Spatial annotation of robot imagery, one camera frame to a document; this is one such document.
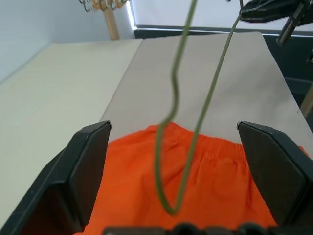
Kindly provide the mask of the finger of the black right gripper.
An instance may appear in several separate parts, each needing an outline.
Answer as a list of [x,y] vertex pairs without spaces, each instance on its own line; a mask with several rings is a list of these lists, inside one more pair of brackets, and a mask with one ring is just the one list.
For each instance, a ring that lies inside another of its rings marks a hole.
[[268,23],[289,16],[289,11],[242,11],[241,21],[248,23]]
[[244,6],[244,10],[292,8],[300,2],[301,0],[251,0]]

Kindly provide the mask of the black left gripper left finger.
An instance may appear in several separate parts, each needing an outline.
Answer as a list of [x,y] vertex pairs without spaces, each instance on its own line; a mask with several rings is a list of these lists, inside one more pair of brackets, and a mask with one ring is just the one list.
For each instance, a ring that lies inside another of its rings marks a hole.
[[88,225],[112,125],[102,121],[76,132],[39,173],[0,229],[0,235],[73,235]]

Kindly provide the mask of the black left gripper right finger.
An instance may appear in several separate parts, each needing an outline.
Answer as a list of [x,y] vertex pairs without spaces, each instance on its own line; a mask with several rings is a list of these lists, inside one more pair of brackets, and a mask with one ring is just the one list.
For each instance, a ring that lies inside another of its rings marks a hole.
[[313,226],[313,160],[285,133],[237,124],[252,178],[278,225]]

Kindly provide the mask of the orange shorts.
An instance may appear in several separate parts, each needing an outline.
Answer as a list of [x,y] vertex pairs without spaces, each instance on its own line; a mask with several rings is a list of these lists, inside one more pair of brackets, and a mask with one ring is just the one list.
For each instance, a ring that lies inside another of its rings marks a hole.
[[278,225],[252,178],[242,143],[205,135],[197,139],[180,211],[167,214],[154,175],[157,131],[154,125],[111,140],[82,235],[101,235],[108,227],[170,230],[184,222],[199,229],[236,229],[247,222],[265,228]]

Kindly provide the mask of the olive green wire hanger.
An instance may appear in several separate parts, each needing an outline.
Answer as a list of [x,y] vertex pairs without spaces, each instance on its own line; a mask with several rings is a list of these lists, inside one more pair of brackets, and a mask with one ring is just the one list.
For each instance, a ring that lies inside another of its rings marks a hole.
[[228,51],[228,47],[229,44],[231,42],[233,33],[236,29],[236,26],[238,24],[238,22],[240,20],[242,20],[242,14],[243,13],[247,13],[249,12],[249,10],[244,10],[243,7],[241,6],[241,9],[239,11],[239,14],[228,34],[226,43],[224,45],[222,54],[220,56],[217,68],[215,70],[214,76],[213,76],[213,80],[212,83],[210,85],[209,91],[207,93],[206,99],[204,101],[202,110],[200,112],[200,116],[198,118],[195,130],[194,130],[194,134],[192,136],[191,139],[191,144],[190,144],[190,148],[188,150],[188,154],[186,157],[186,164],[183,170],[183,174],[181,177],[181,183],[178,189],[178,195],[177,195],[177,200],[175,205],[172,207],[166,197],[164,188],[163,188],[163,184],[162,184],[162,177],[161,177],[161,149],[162,149],[162,137],[164,134],[164,131],[166,129],[166,127],[173,121],[174,117],[177,114],[178,108],[179,108],[179,101],[180,101],[180,94],[179,94],[179,80],[178,80],[178,71],[179,71],[179,67],[180,67],[180,62],[181,59],[183,57],[183,53],[187,44],[187,39],[188,39],[188,32],[190,30],[190,26],[192,23],[192,19],[194,16],[194,13],[196,11],[196,5],[197,5],[198,0],[191,0],[191,4],[190,4],[190,8],[186,17],[186,21],[185,21],[185,26],[183,28],[183,33],[181,35],[180,41],[179,41],[179,45],[173,60],[173,64],[172,64],[172,69],[171,69],[171,87],[172,87],[172,94],[173,94],[173,103],[172,103],[172,107],[169,111],[169,114],[166,116],[166,118],[159,124],[159,128],[157,131],[157,135],[156,135],[156,146],[155,146],[155,159],[154,159],[154,175],[155,175],[155,183],[156,183],[156,189],[157,189],[157,193],[161,202],[161,205],[163,206],[164,210],[167,212],[167,214],[174,216],[177,215],[178,212],[180,211],[181,205],[182,205],[182,201],[183,201],[183,195],[184,195],[184,190],[186,187],[186,183],[188,180],[188,176],[189,176],[189,170],[191,167],[191,163],[192,163],[192,158],[193,158],[193,154],[194,154],[194,150],[196,147],[196,143],[197,143],[197,139],[198,139],[198,135],[200,133],[206,112],[209,108],[212,96],[213,96],[213,92],[214,89],[216,87],[219,75],[220,75],[220,71],[226,56],[226,53]]

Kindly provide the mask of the black cabinet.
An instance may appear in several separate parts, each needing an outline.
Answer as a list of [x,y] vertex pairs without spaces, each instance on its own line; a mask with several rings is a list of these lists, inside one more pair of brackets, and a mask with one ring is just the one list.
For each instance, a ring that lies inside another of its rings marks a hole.
[[313,64],[307,61],[313,50],[313,36],[291,36],[282,47],[276,43],[277,35],[263,37],[291,93],[304,96],[313,83]]

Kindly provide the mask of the light wooden slat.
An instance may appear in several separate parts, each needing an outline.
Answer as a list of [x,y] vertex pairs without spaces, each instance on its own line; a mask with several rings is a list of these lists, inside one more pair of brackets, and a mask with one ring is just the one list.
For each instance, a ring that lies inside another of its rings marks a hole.
[[301,106],[300,111],[307,118],[313,108],[313,84],[310,86]]

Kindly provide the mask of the light wooden clothes rack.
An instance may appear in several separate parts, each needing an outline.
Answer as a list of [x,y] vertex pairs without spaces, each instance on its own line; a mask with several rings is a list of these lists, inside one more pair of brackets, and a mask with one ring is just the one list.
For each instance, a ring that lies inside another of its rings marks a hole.
[[110,39],[113,41],[119,40],[120,36],[119,36],[115,16],[113,13],[112,0],[105,0],[105,3],[106,3],[107,8],[106,10],[103,11],[103,14],[104,14],[104,18],[106,21],[109,35],[110,35]]

